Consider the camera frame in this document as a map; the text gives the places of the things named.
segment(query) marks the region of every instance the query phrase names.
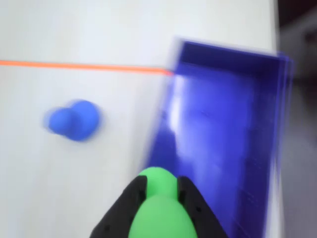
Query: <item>orange line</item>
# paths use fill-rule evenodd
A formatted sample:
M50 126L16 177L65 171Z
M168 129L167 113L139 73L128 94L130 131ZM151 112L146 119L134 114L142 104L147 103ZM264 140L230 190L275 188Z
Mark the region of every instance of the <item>orange line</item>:
M0 65L36 67L36 68L67 68L83 70L104 70L119 72L134 72L148 74L172 75L172 72L163 68L143 67L143 66L123 66L123 65L101 65L101 64L79 64L79 63L44 63L44 62L23 62L0 60Z

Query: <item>blue plastic bin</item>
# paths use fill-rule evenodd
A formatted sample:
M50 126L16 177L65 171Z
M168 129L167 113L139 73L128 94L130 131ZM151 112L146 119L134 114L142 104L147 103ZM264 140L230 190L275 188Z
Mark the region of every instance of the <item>blue plastic bin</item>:
M184 42L147 166L188 176L231 238L264 234L289 60Z

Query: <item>blue container wall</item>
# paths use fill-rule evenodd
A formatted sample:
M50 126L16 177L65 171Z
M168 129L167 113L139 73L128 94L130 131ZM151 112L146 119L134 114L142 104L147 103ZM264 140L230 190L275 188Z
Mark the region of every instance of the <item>blue container wall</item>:
M188 176L229 237L263 234L285 61L185 42L148 166Z

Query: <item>blue toy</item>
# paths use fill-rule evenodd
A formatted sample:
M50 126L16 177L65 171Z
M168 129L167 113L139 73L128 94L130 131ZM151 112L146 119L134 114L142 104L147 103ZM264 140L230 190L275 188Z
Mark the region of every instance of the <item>blue toy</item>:
M49 129L75 141L88 139L100 123L98 108L85 100L76 101L69 108L55 110L49 118Z

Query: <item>white table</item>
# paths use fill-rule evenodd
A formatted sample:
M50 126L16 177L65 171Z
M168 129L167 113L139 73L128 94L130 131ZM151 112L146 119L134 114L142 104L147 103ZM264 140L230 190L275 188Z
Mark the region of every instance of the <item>white table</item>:
M11 0L0 8L0 60L171 67L176 37L274 54L272 5ZM87 238L142 167L164 85L160 75L0 66L0 237ZM77 98L105 114L87 143L42 126L47 110ZM279 237L271 184L267 236Z

